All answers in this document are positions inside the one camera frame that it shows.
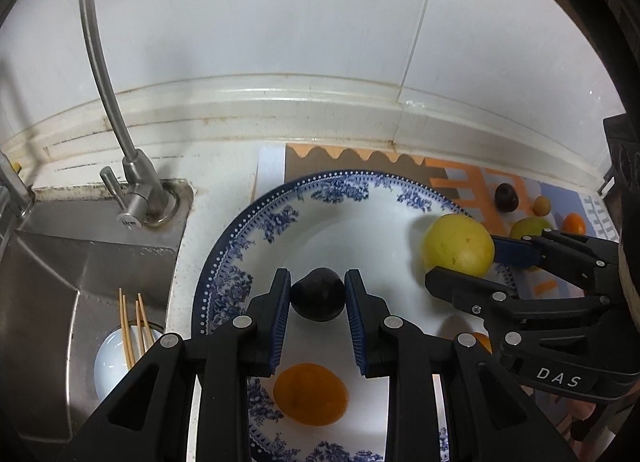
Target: blue and white plate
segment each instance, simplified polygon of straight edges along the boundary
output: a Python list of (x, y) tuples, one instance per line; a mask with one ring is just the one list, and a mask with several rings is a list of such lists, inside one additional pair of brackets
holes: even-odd
[[(426, 333), (452, 337), (484, 331), (481, 319), (432, 298), (424, 288), (420, 240), (431, 222), (447, 213), (463, 209), (428, 187), (374, 171), (330, 171), (281, 185), (242, 211), (209, 254), (196, 288), (192, 335), (207, 334), (242, 314), (253, 296), (269, 290), (278, 267), (289, 269), (292, 281), (316, 267), (341, 277), (359, 269), (367, 292), (382, 296), (393, 314)], [(513, 286), (502, 265), (494, 264), (487, 278)], [(326, 366), (349, 390), (347, 412), (330, 426), (303, 426), (273, 402), (277, 375), (305, 362)], [(360, 375), (346, 312), (315, 323), (290, 311), (276, 376), (252, 378), (248, 387), (254, 460), (383, 459), (388, 381)], [(444, 430), (441, 448), (447, 460)]]

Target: stainless steel sink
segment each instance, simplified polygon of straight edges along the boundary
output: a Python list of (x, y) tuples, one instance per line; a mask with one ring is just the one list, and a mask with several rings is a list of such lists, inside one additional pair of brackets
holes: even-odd
[(193, 193), (174, 218), (129, 230), (112, 200), (40, 201), (0, 251), (0, 405), (36, 456), (55, 460), (98, 405), (94, 360), (119, 327), (118, 288), (164, 327)]

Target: wooden chopstick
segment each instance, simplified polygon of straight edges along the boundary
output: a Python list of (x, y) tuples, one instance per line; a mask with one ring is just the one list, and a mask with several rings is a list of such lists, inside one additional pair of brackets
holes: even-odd
[(146, 352), (145, 335), (142, 333), (142, 319), (140, 317), (140, 302), (136, 300), (136, 325), (138, 325), (138, 350), (140, 357)]
[(149, 341), (149, 348), (151, 345), (156, 342), (154, 335), (151, 332), (151, 327), (149, 327), (149, 322), (146, 320), (146, 311), (145, 311), (145, 303), (142, 301), (142, 295), (138, 293), (138, 301), (140, 302), (140, 312), (142, 313), (142, 321), (145, 324), (145, 333), (146, 338)]
[(127, 370), (130, 370), (132, 367), (131, 359), (129, 357), (129, 350), (127, 349), (127, 340), (125, 337), (125, 329), (126, 321), (124, 317), (125, 304), (124, 304), (124, 295), (122, 293), (122, 287), (118, 290), (118, 307), (120, 311), (120, 331), (122, 332), (122, 348), (124, 349), (124, 359), (127, 362)]
[(127, 296), (122, 295), (122, 309), (124, 313), (124, 338), (127, 346), (127, 352), (129, 353), (129, 362), (131, 366), (136, 363), (136, 358), (133, 356), (133, 347), (131, 346), (131, 334), (129, 332), (129, 316), (127, 315)]

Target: yellow-green fruit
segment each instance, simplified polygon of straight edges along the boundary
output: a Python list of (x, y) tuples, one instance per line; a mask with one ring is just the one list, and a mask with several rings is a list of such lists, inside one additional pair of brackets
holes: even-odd
[(542, 235), (542, 230), (551, 227), (551, 224), (542, 217), (526, 217), (518, 220), (509, 233), (509, 238), (521, 239), (524, 235), (530, 237), (539, 237)]
[(424, 268), (436, 265), (482, 277), (494, 261), (495, 246), (484, 226), (471, 217), (451, 213), (429, 226), (420, 255)]

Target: faucet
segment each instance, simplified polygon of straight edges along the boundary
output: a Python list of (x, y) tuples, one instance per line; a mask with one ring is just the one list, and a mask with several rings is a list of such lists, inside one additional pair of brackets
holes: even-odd
[(171, 192), (162, 187), (158, 173), (149, 158), (142, 150), (133, 145), (127, 125), (118, 107), (118, 101), (104, 61), (98, 32), (98, 20), (95, 15), (95, 0), (79, 1), (87, 55), (104, 110), (124, 153), (122, 168), (128, 186), (124, 191), (122, 190), (109, 166), (100, 171), (100, 177), (110, 194), (120, 205), (121, 211), (118, 220), (124, 225), (140, 227), (143, 223), (149, 225), (162, 223), (173, 215), (177, 206), (176, 199)]
[(0, 152), (0, 215), (9, 207), (15, 216), (23, 217), (32, 205), (31, 191), (15, 173), (7, 156)]

